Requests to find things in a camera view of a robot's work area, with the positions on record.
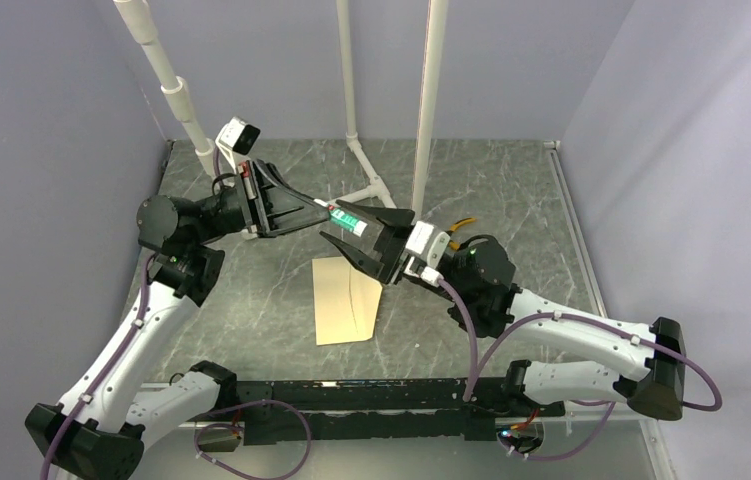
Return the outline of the tan paper envelope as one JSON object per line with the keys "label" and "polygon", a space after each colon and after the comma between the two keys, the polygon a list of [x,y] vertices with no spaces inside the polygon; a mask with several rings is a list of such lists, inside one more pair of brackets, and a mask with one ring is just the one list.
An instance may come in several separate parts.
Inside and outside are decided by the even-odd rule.
{"label": "tan paper envelope", "polygon": [[368,341],[374,335],[382,285],[342,257],[312,261],[318,346]]}

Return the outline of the white green glue stick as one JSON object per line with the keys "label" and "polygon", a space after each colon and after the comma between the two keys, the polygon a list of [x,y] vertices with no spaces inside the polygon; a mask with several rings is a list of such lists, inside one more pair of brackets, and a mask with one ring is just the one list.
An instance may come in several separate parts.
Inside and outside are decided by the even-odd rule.
{"label": "white green glue stick", "polygon": [[327,210],[331,224],[358,238],[363,237],[368,227],[366,221],[335,205],[329,205]]}

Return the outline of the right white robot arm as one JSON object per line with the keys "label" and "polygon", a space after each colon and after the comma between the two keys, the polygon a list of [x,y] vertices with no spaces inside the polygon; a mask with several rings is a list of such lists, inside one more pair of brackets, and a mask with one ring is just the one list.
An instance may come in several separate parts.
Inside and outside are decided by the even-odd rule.
{"label": "right white robot arm", "polygon": [[514,283],[515,266],[491,235],[451,249],[450,231],[415,220],[410,210],[339,200],[327,211],[335,226],[363,242],[357,247],[325,236],[352,268],[383,285],[406,280],[451,301],[449,315],[470,338],[466,399],[498,347],[517,336],[579,360],[569,367],[513,362],[501,391],[511,413],[579,400],[623,402],[646,417],[681,419],[685,347],[679,322],[618,321],[548,300]]}

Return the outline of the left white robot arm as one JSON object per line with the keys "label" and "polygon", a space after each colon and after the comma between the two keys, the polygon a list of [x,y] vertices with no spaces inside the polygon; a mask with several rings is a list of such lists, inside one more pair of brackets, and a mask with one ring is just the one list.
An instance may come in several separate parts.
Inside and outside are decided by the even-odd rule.
{"label": "left white robot arm", "polygon": [[209,196],[154,195],[139,206],[138,242],[150,253],[138,297],[102,352],[60,400],[35,405],[25,426],[53,470],[76,479],[126,479],[144,453],[187,420],[230,417],[236,375],[201,362],[172,386],[141,387],[169,339],[201,308],[225,254],[213,243],[234,233],[277,238],[330,217],[327,202],[285,182],[273,164],[247,160],[219,175]]}

